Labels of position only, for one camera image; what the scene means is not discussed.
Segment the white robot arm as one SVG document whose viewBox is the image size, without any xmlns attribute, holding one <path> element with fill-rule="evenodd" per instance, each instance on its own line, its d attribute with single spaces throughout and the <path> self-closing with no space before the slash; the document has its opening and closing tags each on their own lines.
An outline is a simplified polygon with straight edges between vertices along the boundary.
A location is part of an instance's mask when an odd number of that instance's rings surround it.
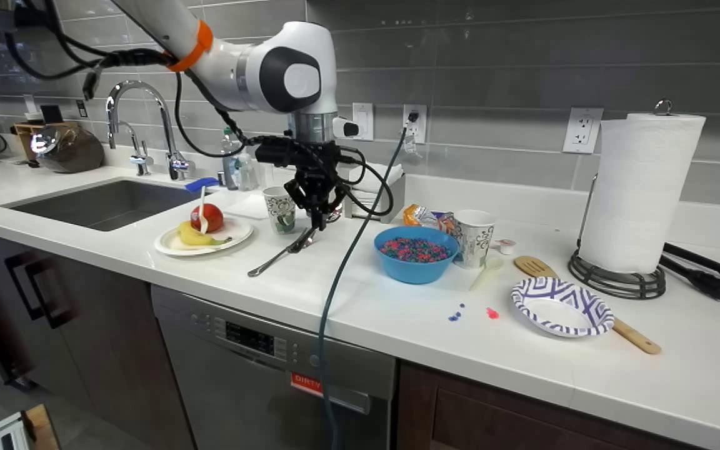
<svg viewBox="0 0 720 450">
<path fill-rule="evenodd" d="M 286 190 L 308 212 L 313 229 L 322 231 L 348 194 L 337 179 L 337 62 L 331 31 L 291 21 L 272 39 L 241 46 L 221 40 L 182 0 L 113 4 L 157 42 L 157 50 L 95 50 L 92 61 L 48 76 L 33 70 L 16 49 L 16 9 L 35 12 L 33 0 L 0 0 L 0 32 L 13 61 L 37 81 L 86 70 L 92 82 L 100 70 L 118 65 L 160 65 L 186 74 L 236 137 L 255 149 L 260 164 L 296 167 Z M 242 110 L 287 115 L 291 136 L 247 137 L 230 117 Z"/>
</svg>

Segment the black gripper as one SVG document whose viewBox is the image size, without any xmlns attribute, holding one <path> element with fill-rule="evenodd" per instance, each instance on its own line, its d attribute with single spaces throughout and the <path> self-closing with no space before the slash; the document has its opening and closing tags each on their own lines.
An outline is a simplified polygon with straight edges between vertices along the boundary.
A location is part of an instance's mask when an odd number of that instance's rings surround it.
<svg viewBox="0 0 720 450">
<path fill-rule="evenodd" d="M 291 201 L 317 231 L 337 221 L 345 190 L 341 187 L 332 112 L 293 112 L 287 136 L 260 136 L 255 159 L 275 167 L 293 167 L 286 184 Z"/>
</svg>

